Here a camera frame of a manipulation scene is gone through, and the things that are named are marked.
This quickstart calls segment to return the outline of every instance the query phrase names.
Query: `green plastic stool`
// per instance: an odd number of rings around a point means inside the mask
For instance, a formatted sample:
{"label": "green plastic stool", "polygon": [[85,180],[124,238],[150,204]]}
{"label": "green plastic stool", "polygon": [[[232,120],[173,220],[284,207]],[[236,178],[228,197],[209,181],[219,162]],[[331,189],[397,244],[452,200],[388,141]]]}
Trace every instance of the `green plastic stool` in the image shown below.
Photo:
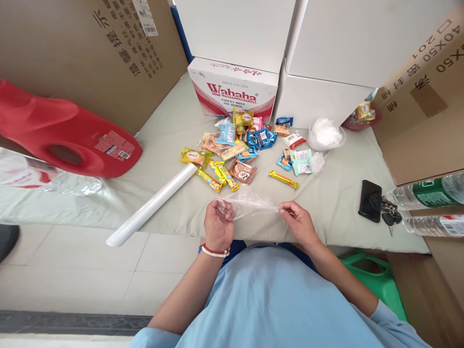
{"label": "green plastic stool", "polygon": [[[393,279],[390,265],[387,262],[367,255],[360,250],[355,249],[355,252],[355,255],[341,260],[341,262],[356,278],[359,279],[361,283],[366,285],[375,296],[386,304],[387,307],[396,314],[399,320],[407,322],[405,309],[403,308],[398,288],[396,287],[395,280]],[[380,269],[380,273],[371,273],[353,266],[355,262],[365,259],[375,262]]]}

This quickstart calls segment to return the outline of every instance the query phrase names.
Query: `white tile floor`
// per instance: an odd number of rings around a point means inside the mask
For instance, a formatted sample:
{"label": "white tile floor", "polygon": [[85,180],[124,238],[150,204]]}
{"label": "white tile floor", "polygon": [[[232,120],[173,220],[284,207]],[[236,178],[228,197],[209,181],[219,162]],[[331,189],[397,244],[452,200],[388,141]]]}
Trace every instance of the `white tile floor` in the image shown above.
{"label": "white tile floor", "polygon": [[21,226],[0,264],[0,309],[154,314],[195,259],[200,239],[138,232],[113,248],[105,243],[112,232]]}

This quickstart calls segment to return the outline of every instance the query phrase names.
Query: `plastic bottle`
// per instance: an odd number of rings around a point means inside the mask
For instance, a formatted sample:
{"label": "plastic bottle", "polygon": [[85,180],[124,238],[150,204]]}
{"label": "plastic bottle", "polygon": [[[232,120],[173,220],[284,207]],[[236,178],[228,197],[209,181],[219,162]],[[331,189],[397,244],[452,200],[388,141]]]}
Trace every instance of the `plastic bottle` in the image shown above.
{"label": "plastic bottle", "polygon": [[48,163],[0,148],[0,185],[88,196],[102,188],[94,177],[62,171]]}
{"label": "plastic bottle", "polygon": [[387,193],[387,199],[400,210],[463,205],[464,173],[395,188]]}
{"label": "plastic bottle", "polygon": [[429,237],[464,237],[464,215],[408,217],[403,220],[412,234]]}
{"label": "plastic bottle", "polygon": [[[0,134],[37,158],[67,172],[118,177],[140,158],[142,148],[120,126],[63,99],[40,98],[0,79]],[[52,148],[77,154],[77,164]]]}

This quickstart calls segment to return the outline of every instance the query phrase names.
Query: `plastic wrap roll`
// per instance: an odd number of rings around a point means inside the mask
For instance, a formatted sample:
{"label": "plastic wrap roll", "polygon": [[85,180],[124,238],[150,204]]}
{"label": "plastic wrap roll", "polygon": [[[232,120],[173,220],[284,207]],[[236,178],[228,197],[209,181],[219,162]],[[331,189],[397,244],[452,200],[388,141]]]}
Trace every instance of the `plastic wrap roll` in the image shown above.
{"label": "plastic wrap roll", "polygon": [[159,190],[142,208],[137,210],[107,240],[111,247],[123,245],[158,209],[166,203],[198,170],[192,163],[187,164],[175,177]]}

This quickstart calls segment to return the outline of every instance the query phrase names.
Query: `water bottle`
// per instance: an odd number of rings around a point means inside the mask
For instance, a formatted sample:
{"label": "water bottle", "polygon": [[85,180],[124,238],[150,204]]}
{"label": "water bottle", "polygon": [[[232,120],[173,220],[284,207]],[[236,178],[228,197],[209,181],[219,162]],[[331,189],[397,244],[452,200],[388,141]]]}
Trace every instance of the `water bottle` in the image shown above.
{"label": "water bottle", "polygon": [[464,215],[408,217],[403,220],[412,234],[429,237],[464,237]]}
{"label": "water bottle", "polygon": [[400,210],[417,210],[464,204],[464,173],[425,180],[387,192]]}
{"label": "water bottle", "polygon": [[0,185],[88,196],[102,188],[91,176],[65,172],[48,163],[0,148]]}

